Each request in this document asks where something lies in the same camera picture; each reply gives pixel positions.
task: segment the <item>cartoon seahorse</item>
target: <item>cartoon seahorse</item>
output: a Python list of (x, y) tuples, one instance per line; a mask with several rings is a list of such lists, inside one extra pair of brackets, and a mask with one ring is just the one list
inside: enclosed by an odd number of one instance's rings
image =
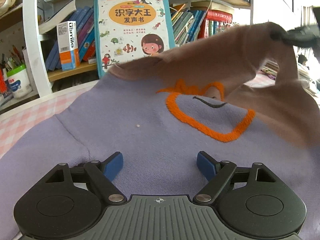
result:
[(145, 4), (152, 4), (151, 2), (147, 2), (146, 0), (141, 0), (140, 2), (145, 3)]
[(140, 4), (139, 0), (135, 0), (135, 1), (133, 1), (133, 3)]
[(157, 11), (160, 11), (160, 15), (159, 15), (160, 17), (163, 17), (165, 15), (164, 10), (162, 8), (160, 8)]

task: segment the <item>red book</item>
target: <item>red book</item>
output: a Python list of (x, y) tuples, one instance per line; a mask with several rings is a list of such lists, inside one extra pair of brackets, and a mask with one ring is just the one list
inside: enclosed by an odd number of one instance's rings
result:
[(95, 53), (96, 53), (96, 43), (93, 40), (93, 42), (91, 42), (87, 52), (84, 54), (83, 60), (88, 61), (88, 58), (93, 57)]
[(209, 37), (209, 20), (204, 19), (200, 26), (200, 31), (198, 34), (198, 39), (208, 38)]
[(208, 10), (205, 19), (217, 22), (232, 23), (232, 14), (219, 10)]

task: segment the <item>black stitched line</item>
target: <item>black stitched line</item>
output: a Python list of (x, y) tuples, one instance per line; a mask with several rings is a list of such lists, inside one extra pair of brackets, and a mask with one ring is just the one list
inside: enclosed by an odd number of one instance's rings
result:
[(226, 103), (222, 103), (222, 104), (220, 104), (220, 105), (213, 105), (213, 104), (208, 103), (207, 101), (204, 101), (204, 100), (201, 99), (201, 98), (197, 98), (196, 96), (194, 96), (193, 98), (198, 99), (198, 100), (201, 101), (202, 103), (205, 103), (207, 106), (210, 106), (210, 107), (212, 107), (212, 108), (220, 108), (220, 107), (223, 107), (223, 106), (226, 104)]

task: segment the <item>white plastic container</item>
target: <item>white plastic container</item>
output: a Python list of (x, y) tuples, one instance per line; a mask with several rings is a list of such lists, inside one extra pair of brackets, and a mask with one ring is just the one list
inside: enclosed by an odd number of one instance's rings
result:
[(23, 64), (11, 71), (8, 71), (7, 77), (14, 98), (24, 97), (32, 91), (26, 65)]

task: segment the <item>black circular housing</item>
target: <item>black circular housing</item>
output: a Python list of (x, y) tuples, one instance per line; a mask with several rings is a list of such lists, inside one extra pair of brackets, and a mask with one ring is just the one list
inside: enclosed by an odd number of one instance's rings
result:
[(306, 206), (285, 184), (256, 182), (226, 193), (216, 206), (227, 225), (242, 235), (279, 239), (299, 232)]
[(14, 219), (20, 231), (36, 239), (66, 239), (91, 227), (101, 214), (96, 195), (72, 181), (39, 181), (16, 203)]

